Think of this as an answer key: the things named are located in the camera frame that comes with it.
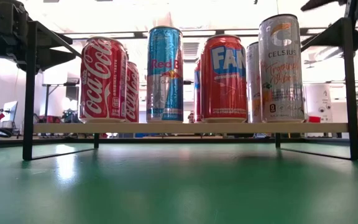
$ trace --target blue and silver red bull can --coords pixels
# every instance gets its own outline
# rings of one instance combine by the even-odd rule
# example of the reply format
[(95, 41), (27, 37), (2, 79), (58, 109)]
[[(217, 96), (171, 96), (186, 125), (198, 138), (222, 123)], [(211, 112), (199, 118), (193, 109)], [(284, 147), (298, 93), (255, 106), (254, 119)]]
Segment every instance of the blue and silver red bull can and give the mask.
[(183, 35), (154, 27), (149, 32), (147, 61), (147, 122), (183, 122)]

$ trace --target can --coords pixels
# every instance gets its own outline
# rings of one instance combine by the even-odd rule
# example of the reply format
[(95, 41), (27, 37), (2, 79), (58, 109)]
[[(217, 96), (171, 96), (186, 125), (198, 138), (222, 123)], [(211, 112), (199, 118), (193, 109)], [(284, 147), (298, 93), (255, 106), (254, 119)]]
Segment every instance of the can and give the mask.
[(263, 121), (303, 121), (301, 45), (296, 16), (276, 15), (259, 25), (259, 60)]
[(118, 40), (92, 37), (81, 59), (79, 119), (84, 123), (125, 121), (127, 55), (123, 45)]
[(262, 122), (262, 111), (260, 98), (260, 72), (259, 72), (259, 42), (254, 42), (247, 47), (247, 90), (251, 102), (250, 123)]
[(127, 67), (126, 121), (139, 122), (139, 71), (133, 62)]
[(246, 54), (235, 35), (209, 38), (201, 56), (201, 106), (208, 123), (245, 122)]
[(200, 60), (197, 60), (194, 70), (194, 122), (201, 122)]
[(179, 29), (154, 27), (149, 32), (147, 122), (183, 122), (183, 35)]

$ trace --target green table surface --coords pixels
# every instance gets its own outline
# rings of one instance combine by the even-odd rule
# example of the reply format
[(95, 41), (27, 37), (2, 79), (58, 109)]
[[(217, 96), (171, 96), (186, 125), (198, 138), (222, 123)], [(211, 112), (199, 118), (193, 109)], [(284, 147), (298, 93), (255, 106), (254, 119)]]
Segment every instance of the green table surface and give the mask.
[[(34, 154), (92, 144), (35, 146)], [(347, 156), (348, 147), (283, 144)], [(0, 223), (358, 223), (358, 161), (274, 144), (0, 149)]]

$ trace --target shelf rack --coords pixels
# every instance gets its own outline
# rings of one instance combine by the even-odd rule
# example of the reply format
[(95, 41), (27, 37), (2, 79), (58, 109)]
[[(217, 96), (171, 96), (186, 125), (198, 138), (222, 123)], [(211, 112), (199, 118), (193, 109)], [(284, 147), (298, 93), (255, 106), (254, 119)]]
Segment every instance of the shelf rack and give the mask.
[[(358, 123), (356, 105), (356, 86), (354, 78), (353, 41), (352, 41), (352, 19), (341, 18), (323, 33), (316, 36), (312, 41), (302, 47), (306, 50), (321, 39), (335, 36), (338, 46), (344, 51), (346, 97), (347, 97), (347, 120), (348, 123), (261, 123), (261, 124), (131, 124), (131, 123), (109, 123), (109, 124), (33, 124), (34, 113), (34, 89), (36, 75), (36, 46), (37, 29), (51, 36), (69, 51), (79, 56), (79, 53), (71, 48), (61, 38), (50, 32), (37, 21), (29, 21), (29, 33), (27, 41), (27, 73), (25, 86), (25, 115), (24, 115), (24, 140), (23, 160), (31, 161), (53, 156), (94, 150), (99, 147), (99, 133), (276, 133), (275, 146), (279, 150), (330, 156), (306, 151), (297, 151), (281, 148), (280, 133), (349, 133), (350, 157), (339, 157), (341, 159), (358, 160)], [(82, 151), (52, 154), (41, 157), (32, 155), (33, 133), (94, 133), (94, 148)]]

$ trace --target white can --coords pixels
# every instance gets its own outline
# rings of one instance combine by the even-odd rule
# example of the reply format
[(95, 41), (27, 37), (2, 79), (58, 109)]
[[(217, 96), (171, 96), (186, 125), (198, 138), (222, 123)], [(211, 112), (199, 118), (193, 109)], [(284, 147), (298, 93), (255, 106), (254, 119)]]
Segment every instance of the white can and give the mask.
[(259, 42), (254, 42), (247, 47), (247, 87), (248, 102), (250, 102), (250, 123), (262, 122), (262, 110), (260, 98), (260, 72), (259, 72)]
[(276, 15), (260, 24), (259, 60), (263, 121), (303, 121), (301, 45), (296, 16)]

